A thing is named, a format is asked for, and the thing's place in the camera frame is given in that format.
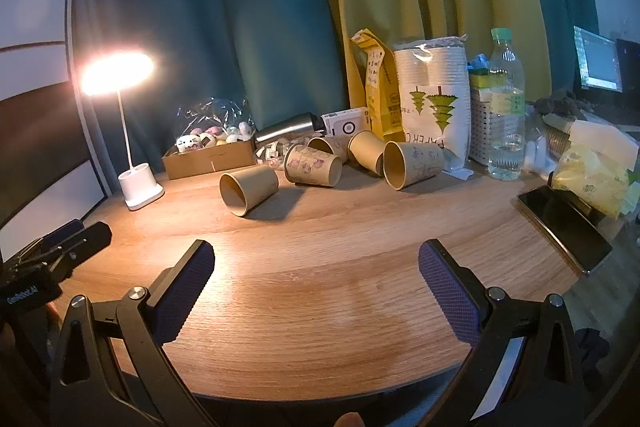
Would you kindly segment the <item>operator fingertip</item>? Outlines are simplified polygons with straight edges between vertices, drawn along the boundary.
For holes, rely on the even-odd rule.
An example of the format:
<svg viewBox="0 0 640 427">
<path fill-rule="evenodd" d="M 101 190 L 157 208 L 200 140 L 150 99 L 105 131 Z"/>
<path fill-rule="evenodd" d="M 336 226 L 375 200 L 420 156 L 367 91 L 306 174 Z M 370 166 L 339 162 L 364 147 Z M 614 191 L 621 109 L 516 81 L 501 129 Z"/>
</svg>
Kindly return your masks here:
<svg viewBox="0 0 640 427">
<path fill-rule="evenodd" d="M 348 412 L 337 418 L 334 427 L 364 427 L 364 422 L 357 412 Z"/>
</svg>

